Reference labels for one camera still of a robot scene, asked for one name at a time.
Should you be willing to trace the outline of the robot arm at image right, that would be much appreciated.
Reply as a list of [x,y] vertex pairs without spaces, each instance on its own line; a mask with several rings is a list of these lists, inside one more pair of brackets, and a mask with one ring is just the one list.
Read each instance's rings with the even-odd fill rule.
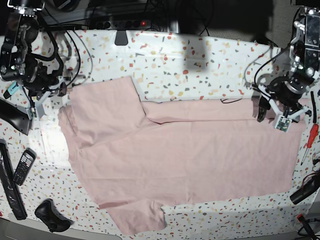
[[291,39],[285,51],[289,52],[290,68],[274,78],[268,85],[254,82],[252,87],[261,94],[257,121],[262,122],[269,110],[277,121],[296,121],[301,114],[310,114],[299,100],[308,87],[320,80],[320,2],[318,0],[292,0],[298,10],[292,23]]

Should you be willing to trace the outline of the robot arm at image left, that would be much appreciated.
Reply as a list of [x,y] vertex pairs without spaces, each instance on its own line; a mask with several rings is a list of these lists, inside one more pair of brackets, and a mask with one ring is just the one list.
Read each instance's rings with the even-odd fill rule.
[[[9,0],[7,31],[0,49],[0,76],[3,81],[14,81],[29,91],[29,96],[64,96],[67,86],[63,77],[64,63],[59,47],[49,26],[39,12],[46,6],[45,0]],[[32,52],[32,43],[43,28],[52,45],[50,56]]]

